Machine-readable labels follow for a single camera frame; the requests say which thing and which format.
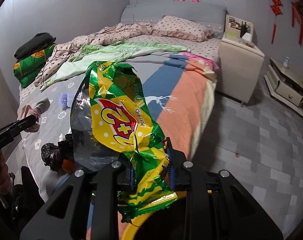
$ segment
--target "polka dot pillow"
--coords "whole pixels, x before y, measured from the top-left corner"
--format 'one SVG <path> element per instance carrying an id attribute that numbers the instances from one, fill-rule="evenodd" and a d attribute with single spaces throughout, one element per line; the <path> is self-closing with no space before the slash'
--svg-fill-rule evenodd
<path id="1" fill-rule="evenodd" d="M 202 42 L 207 41 L 207 37 L 212 35 L 212 32 L 198 23 L 175 16 L 165 16 L 152 29 L 152 34 Z"/>

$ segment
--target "metal screw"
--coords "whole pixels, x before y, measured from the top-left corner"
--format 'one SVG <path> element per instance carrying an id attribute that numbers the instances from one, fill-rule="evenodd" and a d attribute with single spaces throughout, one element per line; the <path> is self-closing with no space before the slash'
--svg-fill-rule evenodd
<path id="1" fill-rule="evenodd" d="M 113 168 L 119 168 L 119 167 L 121 166 L 121 162 L 115 161 L 115 162 L 113 162 L 113 163 L 111 164 L 111 166 L 112 166 Z"/>
<path id="2" fill-rule="evenodd" d="M 76 170 L 75 171 L 75 176 L 76 177 L 81 177 L 81 176 L 83 176 L 85 173 L 84 173 L 84 171 L 83 170 Z"/>
<path id="3" fill-rule="evenodd" d="M 190 161 L 185 161 L 183 163 L 183 165 L 184 165 L 185 168 L 191 168 L 194 164 Z"/>
<path id="4" fill-rule="evenodd" d="M 223 178 L 227 178 L 229 176 L 229 171 L 226 171 L 226 170 L 223 170 L 220 172 L 220 175 L 223 177 Z"/>

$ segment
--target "person's hand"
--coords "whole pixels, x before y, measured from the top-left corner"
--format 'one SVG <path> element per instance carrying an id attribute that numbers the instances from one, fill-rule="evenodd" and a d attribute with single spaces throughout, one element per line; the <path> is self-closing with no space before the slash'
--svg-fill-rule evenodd
<path id="1" fill-rule="evenodd" d="M 0 193 L 6 195 L 12 188 L 12 182 L 8 173 L 5 155 L 0 151 Z"/>

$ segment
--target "bottle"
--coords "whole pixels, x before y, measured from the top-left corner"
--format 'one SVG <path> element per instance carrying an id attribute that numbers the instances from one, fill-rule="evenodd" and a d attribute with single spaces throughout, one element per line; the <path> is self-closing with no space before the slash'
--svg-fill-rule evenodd
<path id="1" fill-rule="evenodd" d="M 288 57 L 285 58 L 283 65 L 285 68 L 289 68 L 289 58 Z"/>
<path id="2" fill-rule="evenodd" d="M 241 28 L 240 28 L 240 37 L 244 36 L 246 33 L 247 27 L 246 27 L 246 22 L 241 22 Z"/>

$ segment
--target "blue stripe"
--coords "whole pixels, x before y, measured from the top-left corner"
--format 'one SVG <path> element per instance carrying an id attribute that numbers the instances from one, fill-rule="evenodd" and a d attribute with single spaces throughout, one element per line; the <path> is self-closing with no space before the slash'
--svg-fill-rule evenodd
<path id="1" fill-rule="evenodd" d="M 179 65 L 177 65 L 176 67 L 162 65 L 142 85 L 145 98 L 149 96 L 154 96 L 154 97 L 170 96 L 183 72 L 184 69 L 180 68 Z M 161 103 L 163 103 L 163 106 L 165 106 L 167 101 L 168 98 L 161 99 Z M 154 120 L 157 120 L 162 110 L 161 106 L 155 100 L 153 100 L 148 104 L 148 109 L 150 111 L 151 117 Z"/>
<path id="2" fill-rule="evenodd" d="M 188 60 L 189 58 L 184 55 L 180 55 L 179 53 L 172 53 L 169 55 L 170 58 L 176 58 L 176 59 L 183 59 L 183 60 Z"/>
<path id="3" fill-rule="evenodd" d="M 185 69 L 185 66 L 188 65 L 188 63 L 185 60 L 175 59 L 175 58 L 171 58 L 170 60 L 164 61 L 164 64 L 176 68 L 182 68 L 182 69 Z"/>

